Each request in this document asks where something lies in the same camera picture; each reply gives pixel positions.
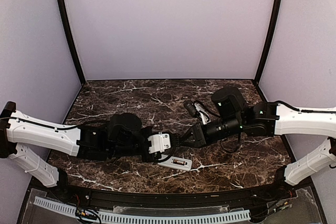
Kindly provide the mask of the gold AAA battery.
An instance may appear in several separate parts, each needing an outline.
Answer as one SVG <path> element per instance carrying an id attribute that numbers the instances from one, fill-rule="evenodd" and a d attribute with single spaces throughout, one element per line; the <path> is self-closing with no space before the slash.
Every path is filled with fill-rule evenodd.
<path id="1" fill-rule="evenodd" d="M 173 163 L 173 164 L 176 164 L 176 165 L 181 165 L 181 166 L 184 166 L 184 165 L 187 164 L 186 161 L 179 160 L 179 159 L 173 159 L 172 163 Z"/>

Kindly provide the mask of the white remote control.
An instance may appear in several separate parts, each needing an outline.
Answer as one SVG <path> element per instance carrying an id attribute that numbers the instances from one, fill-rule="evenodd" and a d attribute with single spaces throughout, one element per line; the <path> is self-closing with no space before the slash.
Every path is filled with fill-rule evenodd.
<path id="1" fill-rule="evenodd" d="M 192 160 L 172 156 L 168 160 L 158 163 L 158 165 L 176 170 L 190 171 Z"/>

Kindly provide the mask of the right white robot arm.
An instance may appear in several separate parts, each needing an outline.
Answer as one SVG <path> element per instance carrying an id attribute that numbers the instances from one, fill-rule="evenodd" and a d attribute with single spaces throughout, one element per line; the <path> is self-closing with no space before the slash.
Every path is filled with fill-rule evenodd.
<path id="1" fill-rule="evenodd" d="M 335 108 L 295 108 L 283 101 L 248 106 L 236 87 L 217 90 L 211 100 L 219 112 L 218 119 L 193 125 L 180 137 L 181 146 L 202 148 L 242 133 L 253 137 L 286 134 L 326 136 L 315 150 L 276 171 L 275 183 L 268 187 L 271 199 L 280 199 L 287 193 L 288 185 L 297 185 L 335 163 Z"/>

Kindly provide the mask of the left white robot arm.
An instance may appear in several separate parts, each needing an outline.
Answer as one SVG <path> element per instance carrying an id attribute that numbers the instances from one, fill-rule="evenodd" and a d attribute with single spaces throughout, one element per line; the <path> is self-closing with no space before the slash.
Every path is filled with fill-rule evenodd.
<path id="1" fill-rule="evenodd" d="M 109 120 L 92 120 L 63 125 L 27 116 L 8 101 L 1 112 L 1 158 L 15 161 L 45 187 L 53 187 L 63 201 L 74 197 L 61 169 L 43 161 L 28 145 L 63 152 L 89 161 L 141 156 L 143 162 L 157 162 L 171 147 L 167 133 L 153 133 L 132 113 L 114 114 Z"/>

